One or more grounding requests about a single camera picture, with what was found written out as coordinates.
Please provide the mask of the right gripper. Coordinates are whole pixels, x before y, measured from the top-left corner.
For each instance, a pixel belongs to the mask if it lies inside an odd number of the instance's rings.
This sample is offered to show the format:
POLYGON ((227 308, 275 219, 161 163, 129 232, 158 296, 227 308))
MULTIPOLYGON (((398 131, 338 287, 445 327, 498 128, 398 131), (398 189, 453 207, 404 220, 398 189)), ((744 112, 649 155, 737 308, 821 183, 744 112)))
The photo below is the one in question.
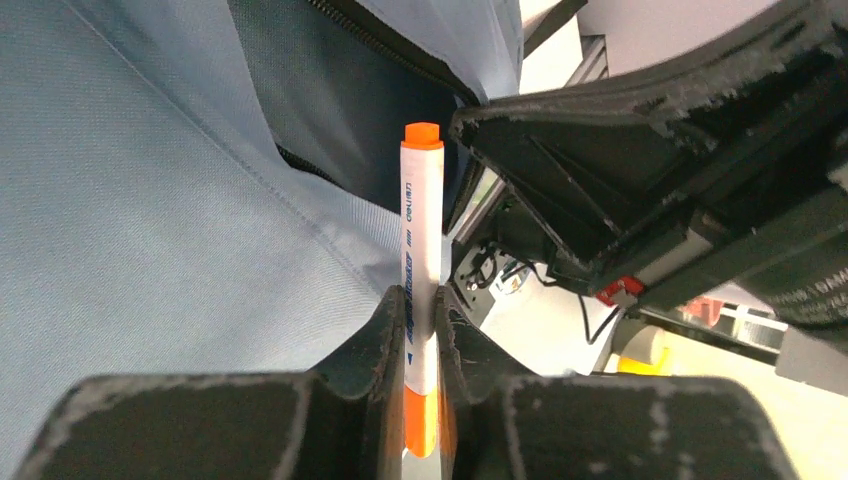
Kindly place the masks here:
POLYGON ((663 63, 461 109, 451 134, 546 235, 516 254, 568 290, 705 241, 642 302, 731 281, 793 326, 847 328, 847 43, 831 1, 779 1, 663 63))

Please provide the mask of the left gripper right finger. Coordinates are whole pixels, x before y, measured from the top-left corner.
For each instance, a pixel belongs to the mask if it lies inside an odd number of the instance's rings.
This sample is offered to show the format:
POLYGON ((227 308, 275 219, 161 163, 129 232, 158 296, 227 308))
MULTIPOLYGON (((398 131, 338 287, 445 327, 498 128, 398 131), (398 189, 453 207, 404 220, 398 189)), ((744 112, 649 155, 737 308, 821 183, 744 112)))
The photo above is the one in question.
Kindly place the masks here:
POLYGON ((716 377, 543 377, 437 290, 446 479, 793 479, 754 396, 716 377))

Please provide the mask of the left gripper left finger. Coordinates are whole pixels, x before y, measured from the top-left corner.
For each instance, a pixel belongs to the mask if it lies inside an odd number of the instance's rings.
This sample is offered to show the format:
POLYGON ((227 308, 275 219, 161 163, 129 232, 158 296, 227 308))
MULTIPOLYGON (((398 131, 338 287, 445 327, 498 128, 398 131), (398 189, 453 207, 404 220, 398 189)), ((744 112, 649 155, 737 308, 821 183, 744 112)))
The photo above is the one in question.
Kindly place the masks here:
POLYGON ((303 372, 95 376, 56 404, 19 479, 397 479, 404 293, 303 372))

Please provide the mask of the orange capped white marker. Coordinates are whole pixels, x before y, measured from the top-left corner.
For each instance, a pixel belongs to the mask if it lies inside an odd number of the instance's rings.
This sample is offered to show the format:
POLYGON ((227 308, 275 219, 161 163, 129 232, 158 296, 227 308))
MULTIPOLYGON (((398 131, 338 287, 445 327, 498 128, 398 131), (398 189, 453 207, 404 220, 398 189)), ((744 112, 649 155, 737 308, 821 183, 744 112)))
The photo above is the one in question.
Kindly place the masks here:
POLYGON ((435 123, 405 126, 400 144, 401 286, 404 294, 404 439, 425 459, 439 434, 435 296, 442 271, 444 142, 435 123))

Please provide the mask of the blue student backpack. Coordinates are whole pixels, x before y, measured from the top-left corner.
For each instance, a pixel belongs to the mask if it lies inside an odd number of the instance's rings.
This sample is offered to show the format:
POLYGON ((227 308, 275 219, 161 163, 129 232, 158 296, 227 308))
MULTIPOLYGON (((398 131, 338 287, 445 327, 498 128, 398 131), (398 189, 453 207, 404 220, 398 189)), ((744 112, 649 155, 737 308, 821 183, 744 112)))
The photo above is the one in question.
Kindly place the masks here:
POLYGON ((106 374, 300 370, 400 280, 460 92, 320 1, 1 5, 1 475, 106 374))

